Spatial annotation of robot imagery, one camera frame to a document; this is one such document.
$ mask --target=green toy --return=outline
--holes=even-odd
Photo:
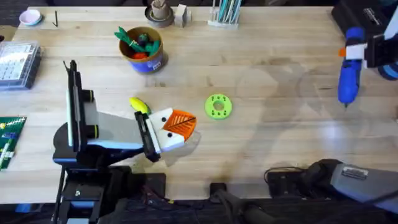
[[[145,51],[146,52],[151,52],[151,50],[152,50],[152,44],[147,44],[147,45],[145,45]]]
[[[207,98],[205,111],[213,119],[225,119],[232,112],[232,102],[225,95],[214,94]]]
[[[147,34],[140,34],[139,36],[138,36],[138,40],[139,41],[148,41],[148,35]]]
[[[136,53],[145,52],[145,49],[140,45],[138,45],[138,43],[135,40],[130,39],[129,34],[122,27],[119,27],[119,32],[114,33],[114,35],[119,40],[124,41],[126,44],[128,44],[132,49],[136,51]]]
[[[155,40],[150,52],[149,52],[149,56],[152,56],[156,53],[156,51],[159,49],[160,47],[160,40]]]

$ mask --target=green toy gear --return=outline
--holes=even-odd
[[[207,98],[205,111],[213,119],[225,119],[232,112],[232,102],[225,95],[214,94]]]

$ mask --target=green circuit board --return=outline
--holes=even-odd
[[[0,170],[7,169],[26,117],[0,117]]]

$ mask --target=pen cup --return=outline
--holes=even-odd
[[[163,54],[163,41],[160,34],[150,27],[135,27],[127,31],[128,36],[131,40],[137,40],[140,34],[147,34],[150,41],[159,40],[160,46],[154,55],[146,57],[144,59],[133,59],[135,51],[128,46],[127,43],[119,41],[119,49],[123,54],[123,57],[131,64],[133,69],[139,73],[154,73],[160,70],[164,65],[164,54]]]

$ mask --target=cable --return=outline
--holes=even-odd
[[[22,220],[24,220],[24,219],[26,219],[26,218],[29,218],[29,217],[33,217],[33,216],[35,216],[35,215],[38,215],[38,213],[28,213],[28,214],[23,215],[22,217],[16,218],[16,219],[11,220],[11,221],[9,221],[9,222],[5,222],[4,224],[15,224],[15,223],[19,223],[19,222],[21,222]]]
[[[267,179],[268,173],[269,173],[270,171],[276,170],[276,169],[296,169],[296,170],[301,170],[301,171],[304,170],[304,169],[302,169],[302,168],[294,167],[294,166],[273,167],[273,168],[267,169],[267,170],[264,172],[264,176],[263,176],[264,181],[265,181],[267,184],[268,184],[268,179]]]
[[[203,207],[204,207],[203,204],[201,204],[200,207],[196,207],[195,204],[193,204],[193,205],[182,204],[180,202],[176,202],[174,200],[171,200],[171,199],[168,199],[168,198],[165,198],[165,197],[159,195],[157,192],[154,192],[151,188],[149,188],[148,186],[145,186],[145,185],[142,186],[141,191],[142,191],[142,195],[144,196],[143,204],[146,207],[145,208],[140,208],[140,209],[137,209],[137,210],[126,209],[127,211],[136,212],[136,211],[141,211],[143,209],[147,209],[148,207],[152,208],[152,209],[155,209],[155,210],[162,211],[162,212],[175,212],[175,211],[180,210],[181,208],[183,208],[183,209],[192,209],[196,223],[197,224],[201,224],[200,221],[199,221],[198,215],[197,215],[197,210],[203,209]],[[160,201],[167,202],[169,205],[173,206],[174,208],[173,207],[161,208],[161,207],[153,205],[151,203],[151,200],[148,200],[148,195],[149,194],[159,198]]]
[[[393,191],[391,193],[388,193],[388,194],[382,195],[380,197],[365,201],[360,206],[358,206],[356,208],[347,209],[347,210],[344,210],[344,211],[342,211],[340,213],[337,213],[337,214],[334,214],[334,215],[330,215],[329,217],[326,217],[326,218],[320,220],[319,222],[316,222],[315,224],[326,223],[327,221],[330,221],[332,219],[336,219],[336,218],[338,218],[338,217],[340,217],[342,215],[345,215],[347,213],[358,211],[358,210],[366,208],[369,205],[375,205],[377,203],[380,203],[380,202],[383,202],[383,201],[386,201],[386,200],[389,200],[389,199],[392,199],[392,198],[395,198],[395,197],[398,197],[398,190],[395,190],[395,191]]]
[[[232,208],[230,207],[230,205],[228,205],[228,202],[225,200],[223,196],[221,196],[221,194],[216,192],[216,196],[220,200],[221,204],[224,205],[226,216],[228,217],[230,224],[233,224],[234,218],[232,216]]]
[[[57,199],[55,201],[55,209],[54,209],[54,214],[53,214],[53,217],[52,217],[53,218],[53,220],[52,220],[53,224],[58,223],[58,215],[59,215],[59,210],[60,210],[61,193],[62,193],[64,180],[65,180],[65,166],[62,166],[60,182],[58,184]]]

